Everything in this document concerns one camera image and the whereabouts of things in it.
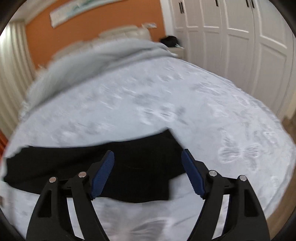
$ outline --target black bag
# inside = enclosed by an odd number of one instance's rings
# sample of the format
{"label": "black bag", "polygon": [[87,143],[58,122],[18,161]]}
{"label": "black bag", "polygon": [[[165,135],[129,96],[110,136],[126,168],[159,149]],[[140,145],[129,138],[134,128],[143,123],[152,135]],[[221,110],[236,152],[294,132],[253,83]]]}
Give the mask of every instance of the black bag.
{"label": "black bag", "polygon": [[179,40],[175,36],[167,36],[163,39],[160,39],[160,42],[167,47],[175,47],[179,44]]}

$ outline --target white nightstand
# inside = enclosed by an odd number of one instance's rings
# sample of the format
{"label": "white nightstand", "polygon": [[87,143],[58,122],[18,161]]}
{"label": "white nightstand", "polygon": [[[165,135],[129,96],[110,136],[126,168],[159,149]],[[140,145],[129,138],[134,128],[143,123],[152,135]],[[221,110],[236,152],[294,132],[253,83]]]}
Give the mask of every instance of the white nightstand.
{"label": "white nightstand", "polygon": [[185,60],[185,48],[178,48],[178,47],[173,47],[173,48],[168,48],[168,50],[171,52],[171,53],[175,53],[178,55],[178,58],[179,59],[183,59]]}

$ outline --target metal pin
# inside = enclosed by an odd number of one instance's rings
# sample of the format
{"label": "metal pin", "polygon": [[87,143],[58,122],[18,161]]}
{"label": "metal pin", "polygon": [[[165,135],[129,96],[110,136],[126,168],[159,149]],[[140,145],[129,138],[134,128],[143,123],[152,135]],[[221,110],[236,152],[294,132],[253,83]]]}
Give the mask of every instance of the metal pin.
{"label": "metal pin", "polygon": [[209,174],[210,174],[211,177],[217,176],[217,172],[214,171],[214,170],[209,171]]}
{"label": "metal pin", "polygon": [[239,176],[239,179],[240,179],[241,181],[245,182],[245,181],[247,180],[247,177],[244,176],[244,175],[240,175],[240,176]]}
{"label": "metal pin", "polygon": [[49,179],[49,182],[50,182],[50,183],[54,183],[56,180],[57,180],[56,177],[51,177],[51,178]]}
{"label": "metal pin", "polygon": [[78,176],[79,176],[79,177],[86,177],[86,172],[80,172],[80,173],[78,174]]}

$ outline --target black door handle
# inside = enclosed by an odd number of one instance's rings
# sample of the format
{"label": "black door handle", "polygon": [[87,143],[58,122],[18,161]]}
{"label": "black door handle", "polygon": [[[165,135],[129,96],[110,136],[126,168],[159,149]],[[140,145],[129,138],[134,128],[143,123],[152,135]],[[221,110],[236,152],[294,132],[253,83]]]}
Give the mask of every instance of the black door handle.
{"label": "black door handle", "polygon": [[181,3],[179,2],[180,13],[182,13]]}
{"label": "black door handle", "polygon": [[181,2],[182,13],[184,13],[183,2]]}

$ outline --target tufted headboard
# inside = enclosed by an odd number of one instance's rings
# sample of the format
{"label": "tufted headboard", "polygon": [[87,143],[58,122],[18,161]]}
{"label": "tufted headboard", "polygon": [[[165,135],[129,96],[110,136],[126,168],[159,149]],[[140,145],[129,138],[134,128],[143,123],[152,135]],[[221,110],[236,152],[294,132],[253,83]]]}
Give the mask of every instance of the tufted headboard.
{"label": "tufted headboard", "polygon": [[95,38],[91,41],[78,41],[73,44],[70,44],[67,47],[56,52],[53,55],[52,60],[56,61],[66,55],[85,51],[111,39],[122,38],[146,39],[151,41],[151,35],[148,29],[138,28],[135,25],[127,25],[104,31],[99,34],[98,38]]}

